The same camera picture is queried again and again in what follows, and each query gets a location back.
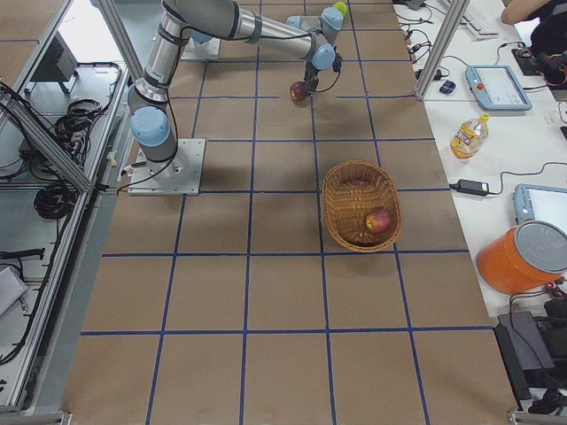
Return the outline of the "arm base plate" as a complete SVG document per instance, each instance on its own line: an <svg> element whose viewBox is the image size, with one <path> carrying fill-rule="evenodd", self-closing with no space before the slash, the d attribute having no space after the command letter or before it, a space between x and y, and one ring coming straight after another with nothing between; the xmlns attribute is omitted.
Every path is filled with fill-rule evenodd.
<svg viewBox="0 0 567 425"><path fill-rule="evenodd" d="M155 174L163 167L148 162L141 148L137 162L144 162L129 174L131 185L127 191L131 196L196 196L199 193L206 139L180 139L173 162L167 169Z"/></svg>
<svg viewBox="0 0 567 425"><path fill-rule="evenodd" d="M221 41L216 38L207 42L197 42L190 38L181 55L181 61L217 62L219 60L220 47Z"/></svg>

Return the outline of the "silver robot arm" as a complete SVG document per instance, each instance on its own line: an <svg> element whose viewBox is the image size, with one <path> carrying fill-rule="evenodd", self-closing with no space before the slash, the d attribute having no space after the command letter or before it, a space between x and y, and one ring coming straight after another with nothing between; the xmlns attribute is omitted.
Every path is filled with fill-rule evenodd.
<svg viewBox="0 0 567 425"><path fill-rule="evenodd" d="M342 2L318 16L290 16L284 23L243 9L235 1L165 1L162 8L149 61L128 93L130 129L145 156L150 181L175 178L186 167L169 89L190 38L266 45L303 60L304 77L290 87L294 100L317 91L319 72L340 71L335 41L347 14Z"/></svg>
<svg viewBox="0 0 567 425"><path fill-rule="evenodd" d="M196 44L209 43L214 38L215 38L214 35L203 34L203 33L200 33L197 30L192 30L190 32L190 39Z"/></svg>

